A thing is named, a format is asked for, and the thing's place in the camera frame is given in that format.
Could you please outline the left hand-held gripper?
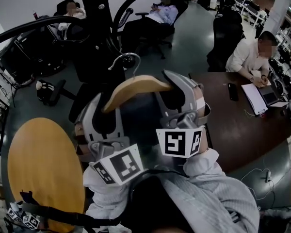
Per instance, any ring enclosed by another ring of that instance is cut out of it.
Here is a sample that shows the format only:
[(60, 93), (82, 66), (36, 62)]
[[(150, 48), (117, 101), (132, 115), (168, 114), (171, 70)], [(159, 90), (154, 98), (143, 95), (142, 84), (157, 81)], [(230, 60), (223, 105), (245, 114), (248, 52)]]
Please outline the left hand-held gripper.
[[(98, 93), (81, 111), (76, 123), (83, 126), (85, 139), (95, 161), (89, 166), (107, 186), (122, 186), (144, 172), (137, 144), (128, 139), (102, 140), (102, 134), (94, 128), (93, 118), (101, 98)], [(119, 108), (115, 109), (115, 134), (123, 137), (123, 124)]]

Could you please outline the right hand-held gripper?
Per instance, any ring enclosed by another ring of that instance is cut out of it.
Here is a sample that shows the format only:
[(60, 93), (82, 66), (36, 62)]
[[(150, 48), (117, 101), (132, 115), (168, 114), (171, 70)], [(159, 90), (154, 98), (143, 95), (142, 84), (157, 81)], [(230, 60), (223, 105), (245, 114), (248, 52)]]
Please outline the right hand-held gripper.
[(162, 155), (190, 158), (201, 153), (201, 141), (211, 109), (206, 104), (204, 115), (199, 116), (193, 88), (200, 85), (192, 79), (170, 70), (162, 71), (164, 77), (176, 91), (174, 102), (181, 113), (171, 116), (160, 92), (155, 93), (162, 117), (161, 129), (156, 134)]

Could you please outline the person's right hand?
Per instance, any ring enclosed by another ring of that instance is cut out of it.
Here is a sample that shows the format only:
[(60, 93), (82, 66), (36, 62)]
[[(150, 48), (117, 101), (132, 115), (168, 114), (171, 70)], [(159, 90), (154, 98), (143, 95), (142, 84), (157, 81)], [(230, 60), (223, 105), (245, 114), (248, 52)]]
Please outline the person's right hand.
[(206, 103), (204, 100), (203, 92), (199, 86), (194, 87), (193, 92), (196, 101), (197, 115), (199, 118), (204, 117)]

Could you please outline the person's left hand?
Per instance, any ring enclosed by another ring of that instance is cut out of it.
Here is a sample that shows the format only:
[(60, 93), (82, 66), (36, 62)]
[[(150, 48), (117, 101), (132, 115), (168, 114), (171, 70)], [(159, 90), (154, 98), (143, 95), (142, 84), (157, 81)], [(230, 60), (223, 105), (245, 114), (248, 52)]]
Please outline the person's left hand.
[(88, 142), (85, 139), (83, 126), (81, 123), (75, 124), (74, 139), (77, 142), (77, 146), (76, 146), (77, 155), (85, 155), (85, 154), (90, 153), (88, 149)]

